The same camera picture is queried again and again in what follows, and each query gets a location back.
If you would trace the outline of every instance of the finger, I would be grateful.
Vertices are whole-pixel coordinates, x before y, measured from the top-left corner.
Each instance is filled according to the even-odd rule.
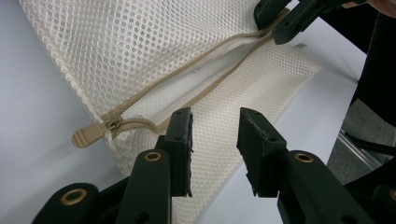
[[[341,5],[343,8],[351,8],[351,7],[357,7],[360,6],[359,4],[356,4],[354,2],[348,2],[348,3],[344,3],[343,5]]]

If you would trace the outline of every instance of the gray carpet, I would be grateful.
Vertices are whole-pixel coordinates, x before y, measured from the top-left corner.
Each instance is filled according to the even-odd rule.
[[[368,142],[395,146],[395,128],[382,120],[359,99],[348,109],[341,129]],[[390,156],[384,154],[365,152],[381,164],[391,159]],[[327,166],[342,184],[353,181],[373,170],[340,139],[335,142]]]

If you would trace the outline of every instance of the fine mesh fabric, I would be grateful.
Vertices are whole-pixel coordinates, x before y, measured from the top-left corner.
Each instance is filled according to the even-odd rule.
[[[252,15],[258,0],[20,2],[49,56],[97,122],[146,87],[242,34],[180,71],[177,79],[159,85],[122,114],[125,119],[144,118],[158,125],[230,72],[261,41],[253,35],[257,28]],[[214,63],[216,69],[207,74],[206,68]],[[274,123],[319,69],[298,49],[270,41],[191,105],[193,197],[173,199],[173,223],[195,222],[241,164],[236,149],[239,108],[258,110]],[[205,77],[194,77],[203,76],[195,70],[205,71]],[[138,129],[114,139],[106,132],[105,141],[120,171],[128,175],[135,157],[154,148],[157,138],[149,130]]]

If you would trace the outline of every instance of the zipper end tab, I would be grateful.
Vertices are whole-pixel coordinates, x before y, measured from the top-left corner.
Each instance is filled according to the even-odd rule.
[[[82,128],[72,136],[72,143],[75,147],[87,147],[105,136],[105,130],[99,123],[93,123]]]

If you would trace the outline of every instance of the beige zipper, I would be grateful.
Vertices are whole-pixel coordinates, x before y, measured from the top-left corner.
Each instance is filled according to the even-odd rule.
[[[222,45],[235,40],[236,38],[242,38],[242,37],[256,37],[256,36],[265,36],[267,35],[287,14],[289,10],[284,9],[281,11],[276,18],[276,20],[269,25],[267,28],[260,30],[259,32],[252,33],[252,34],[239,34],[239,35],[233,35],[226,40],[222,41],[218,45],[216,45],[214,48],[210,49],[206,53],[200,55],[199,57],[195,58],[194,60],[184,64],[182,67],[178,68],[175,72],[161,78],[157,82],[153,83],[152,85],[146,87],[143,89],[141,92],[138,94],[132,96],[129,98],[127,101],[122,103],[121,105],[117,106],[116,108],[112,109],[110,112],[107,114],[103,115],[101,117],[102,120],[105,120],[102,123],[93,123],[87,127],[84,127],[78,131],[76,131],[73,136],[72,136],[72,143],[75,147],[87,147],[90,144],[96,142],[97,140],[103,138],[105,136],[105,132],[111,131],[111,136],[114,139],[117,137],[122,132],[131,130],[131,129],[149,129],[152,132],[159,134],[165,131],[165,128],[167,127],[167,124],[169,122],[169,119],[165,120],[163,123],[161,123],[159,126],[156,126],[152,121],[148,119],[141,119],[141,118],[132,118],[132,119],[123,119],[121,114],[125,112],[129,107],[131,107],[134,103],[136,103],[138,100],[140,100],[143,96],[145,96],[149,91],[153,90],[155,87],[160,85],[161,83],[165,82],[166,80],[175,77],[178,75],[180,72],[182,72],[185,69],[188,69],[189,67],[195,65],[196,63],[200,62],[204,57],[208,56],[210,53],[212,53],[214,50],[218,49]],[[267,36],[264,38],[264,40],[261,40],[253,49],[236,65],[234,66],[229,72],[221,76],[218,80],[216,80],[213,84],[211,84],[209,87],[207,87],[202,93],[198,94],[196,97],[191,99],[188,103],[185,104],[185,106],[191,106],[195,104],[197,101],[208,95],[212,90],[214,90],[224,78],[226,78],[228,75],[230,75],[234,70],[236,70],[237,67],[246,59],[246,57],[253,52],[255,49],[263,45],[264,43],[268,42],[270,39],[272,39],[271,36]]]

